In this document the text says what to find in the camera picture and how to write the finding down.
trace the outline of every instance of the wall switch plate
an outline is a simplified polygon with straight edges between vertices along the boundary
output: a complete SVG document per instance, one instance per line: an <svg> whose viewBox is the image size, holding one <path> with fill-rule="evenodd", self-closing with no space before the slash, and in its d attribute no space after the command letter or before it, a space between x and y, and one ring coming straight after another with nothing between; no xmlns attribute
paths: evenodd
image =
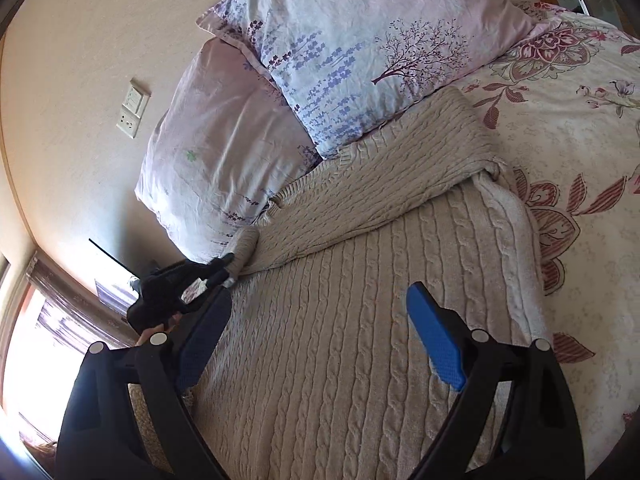
<svg viewBox="0 0 640 480"><path fill-rule="evenodd" d="M135 115L126 106L120 107L120 117L117 126L132 139L136 137L138 126L140 126L140 118Z"/></svg>
<svg viewBox="0 0 640 480"><path fill-rule="evenodd" d="M122 106L141 119L145 111L146 103L149 101L149 94L146 93L133 80L129 82L129 90L124 98Z"/></svg>

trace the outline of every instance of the knit blanket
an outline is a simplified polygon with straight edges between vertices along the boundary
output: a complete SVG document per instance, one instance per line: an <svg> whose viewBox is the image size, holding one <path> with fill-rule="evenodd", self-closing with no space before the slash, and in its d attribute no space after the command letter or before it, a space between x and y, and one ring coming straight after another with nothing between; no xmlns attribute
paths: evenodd
<svg viewBox="0 0 640 480"><path fill-rule="evenodd" d="M236 235L233 313L193 412L232 480L410 475L455 398L407 317L413 282L498 341L549 337L535 224L494 140L445 88Z"/></svg>

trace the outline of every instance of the light switch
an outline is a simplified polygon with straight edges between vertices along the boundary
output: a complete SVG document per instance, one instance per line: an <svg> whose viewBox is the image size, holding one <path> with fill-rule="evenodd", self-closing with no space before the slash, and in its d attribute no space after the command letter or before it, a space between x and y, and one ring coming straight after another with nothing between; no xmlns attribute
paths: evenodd
<svg viewBox="0 0 640 480"><path fill-rule="evenodd" d="M140 86L131 81L122 106L141 119L147 101L149 101L149 95Z"/></svg>
<svg viewBox="0 0 640 480"><path fill-rule="evenodd" d="M140 105L142 104L142 93L133 88L133 86L129 87L129 92L127 92L127 96L124 99L123 104L130 111L137 114Z"/></svg>

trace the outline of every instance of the wall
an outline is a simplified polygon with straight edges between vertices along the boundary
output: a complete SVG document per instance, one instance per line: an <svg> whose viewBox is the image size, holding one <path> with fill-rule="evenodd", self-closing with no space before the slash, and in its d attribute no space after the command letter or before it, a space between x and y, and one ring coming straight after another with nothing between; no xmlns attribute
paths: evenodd
<svg viewBox="0 0 640 480"><path fill-rule="evenodd" d="M136 201L146 143L218 0L26 0L6 34L0 118L38 245L94 290L88 238L134 270L180 258ZM136 139L115 126L128 81L150 90Z"/></svg>
<svg viewBox="0 0 640 480"><path fill-rule="evenodd" d="M2 60L2 48L4 38L0 39L0 71ZM3 130L0 121L0 152L2 148ZM35 250L35 245L31 240L27 227L22 221L20 211L14 201L9 179L5 171L5 166L0 161L0 253L9 261L11 267L0 288L0 319L19 282L31 255Z"/></svg>

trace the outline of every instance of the pink pillowcase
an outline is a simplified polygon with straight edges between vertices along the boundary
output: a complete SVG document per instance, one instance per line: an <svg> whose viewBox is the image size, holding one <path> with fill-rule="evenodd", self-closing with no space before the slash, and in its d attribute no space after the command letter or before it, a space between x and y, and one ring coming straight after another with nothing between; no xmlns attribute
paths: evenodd
<svg viewBox="0 0 640 480"><path fill-rule="evenodd" d="M153 132L136 195L186 257L206 262L318 160L280 91L216 38Z"/></svg>

